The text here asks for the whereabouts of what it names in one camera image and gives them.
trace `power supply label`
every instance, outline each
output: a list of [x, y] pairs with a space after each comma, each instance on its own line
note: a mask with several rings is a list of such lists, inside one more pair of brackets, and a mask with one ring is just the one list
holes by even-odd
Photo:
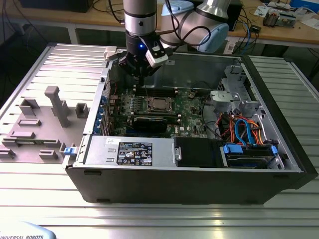
[[120, 142], [118, 165], [152, 166], [152, 143]]

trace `blue cable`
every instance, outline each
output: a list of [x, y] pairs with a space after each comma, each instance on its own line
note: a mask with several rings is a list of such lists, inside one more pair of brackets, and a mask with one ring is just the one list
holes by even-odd
[[235, 124], [235, 134], [236, 134], [236, 137], [238, 138], [238, 140], [240, 142], [243, 143], [244, 146], [247, 146], [246, 142], [239, 136], [239, 133], [238, 133], [238, 126], [240, 124], [240, 122], [244, 122], [246, 127], [247, 127], [247, 136], [248, 136], [248, 140], [249, 140], [249, 143], [251, 144], [255, 144], [255, 141], [254, 141], [254, 138], [251, 136], [251, 130], [250, 130], [250, 126], [249, 126], [249, 123], [244, 120], [244, 119], [239, 119], [236, 124]]
[[239, 21], [241, 22], [242, 24], [245, 25], [245, 27], [247, 28], [247, 34], [248, 34], [248, 40], [247, 40], [247, 43], [246, 43], [246, 46], [244, 47], [244, 50], [243, 52], [241, 53], [241, 55], [243, 55], [245, 53], [245, 51], [247, 50], [247, 46], [249, 45], [249, 40], [250, 40], [250, 30], [249, 30], [249, 27], [247, 25], [247, 23], [243, 22], [243, 21]]

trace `red cable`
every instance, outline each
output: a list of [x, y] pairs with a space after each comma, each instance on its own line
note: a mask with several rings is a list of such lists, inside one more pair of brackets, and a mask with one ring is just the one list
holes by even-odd
[[116, 93], [117, 88], [118, 88], [118, 85], [115, 83], [115, 90], [114, 90], [113, 97], [114, 97], [114, 95], [115, 95], [115, 93]]

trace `black box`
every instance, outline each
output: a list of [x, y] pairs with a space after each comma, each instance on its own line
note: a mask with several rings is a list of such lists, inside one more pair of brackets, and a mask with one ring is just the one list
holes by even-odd
[[227, 24], [229, 25], [229, 31], [235, 30], [236, 23], [242, 8], [243, 8], [243, 4], [240, 2], [240, 0], [231, 0], [227, 10], [227, 15], [228, 15]]
[[93, 0], [20, 0], [22, 7], [87, 12]]

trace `black side panel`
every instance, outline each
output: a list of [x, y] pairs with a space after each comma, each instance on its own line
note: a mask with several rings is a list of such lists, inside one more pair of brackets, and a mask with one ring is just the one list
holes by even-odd
[[272, 118], [274, 119], [294, 159], [296, 160], [298, 166], [306, 173], [305, 177], [302, 180], [298, 181], [297, 183], [291, 186], [291, 188], [293, 189], [298, 189], [306, 183], [310, 182], [311, 180], [315, 179], [318, 176], [318, 173], [315, 170], [310, 159], [308, 158], [303, 147], [300, 145], [293, 130], [290, 128], [288, 122], [283, 116], [281, 110], [279, 109], [277, 103], [275, 102], [274, 98], [269, 92], [266, 84], [259, 75], [251, 59], [248, 56], [244, 56], [242, 57], [242, 61], [245, 64], [249, 75], [251, 75], [257, 90], [261, 94]]
[[132, 169], [66, 170], [87, 202], [263, 204], [304, 173]]

